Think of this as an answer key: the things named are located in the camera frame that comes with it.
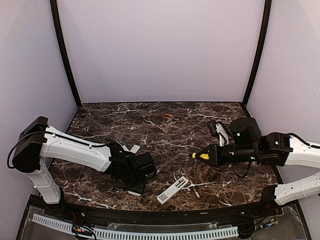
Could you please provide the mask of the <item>yellow handled screwdriver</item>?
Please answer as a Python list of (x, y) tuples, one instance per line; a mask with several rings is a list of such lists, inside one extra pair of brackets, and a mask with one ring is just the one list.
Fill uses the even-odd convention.
[(209, 155), (207, 154), (207, 153), (195, 153), (195, 152), (193, 152), (193, 153), (190, 153), (189, 155), (188, 155), (189, 157), (191, 157), (192, 159), (197, 159), (197, 160), (209, 160), (210, 159), (210, 157), (209, 157)]

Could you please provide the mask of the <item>grey remote control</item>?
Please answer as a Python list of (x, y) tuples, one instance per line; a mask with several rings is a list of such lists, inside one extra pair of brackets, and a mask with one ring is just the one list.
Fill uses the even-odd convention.
[(127, 193), (129, 195), (132, 195), (132, 196), (135, 196), (135, 197), (140, 197), (142, 195), (141, 193), (137, 193), (137, 192), (130, 191), (130, 190), (128, 190)]

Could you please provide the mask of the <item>grey remote battery cover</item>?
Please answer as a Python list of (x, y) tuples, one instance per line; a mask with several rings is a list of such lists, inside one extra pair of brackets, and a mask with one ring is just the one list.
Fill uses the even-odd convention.
[(140, 145), (134, 145), (131, 149), (130, 149), (130, 152), (136, 154), (139, 150), (140, 150)]

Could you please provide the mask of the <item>white slim remote control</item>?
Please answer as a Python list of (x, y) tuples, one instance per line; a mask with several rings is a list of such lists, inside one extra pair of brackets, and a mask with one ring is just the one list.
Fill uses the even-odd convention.
[(186, 178), (185, 176), (181, 176), (172, 185), (170, 185), (167, 189), (160, 193), (156, 197), (156, 200), (161, 205), (164, 205), (189, 183), (191, 183), (191, 181), (188, 178)]

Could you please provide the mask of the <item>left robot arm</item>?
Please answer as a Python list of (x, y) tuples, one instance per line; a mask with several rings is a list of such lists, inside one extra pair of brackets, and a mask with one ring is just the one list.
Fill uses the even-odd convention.
[(60, 159), (106, 173), (115, 180), (116, 187), (140, 196), (148, 179), (157, 174), (149, 152), (137, 154), (117, 142), (96, 143), (66, 134), (48, 125), (48, 118), (39, 116), (19, 135), (9, 151), (6, 164), (28, 176), (46, 204), (60, 218), (67, 218), (70, 206), (64, 202), (63, 190), (55, 183), (46, 158)]

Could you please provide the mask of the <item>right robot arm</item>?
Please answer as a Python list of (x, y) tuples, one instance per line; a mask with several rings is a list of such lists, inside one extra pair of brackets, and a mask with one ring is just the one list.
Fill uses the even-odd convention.
[[(320, 167), (320, 146), (307, 142), (294, 133), (271, 132), (262, 135), (257, 121), (242, 117), (232, 121), (228, 127), (222, 122), (207, 122), (210, 134), (218, 144), (210, 144), (199, 152), (190, 153), (192, 159), (211, 167), (253, 162), (265, 166)], [(290, 183), (267, 186), (262, 191), (261, 201), (255, 205), (255, 213), (266, 217), (275, 204), (282, 206), (291, 201), (318, 195), (320, 174)]]

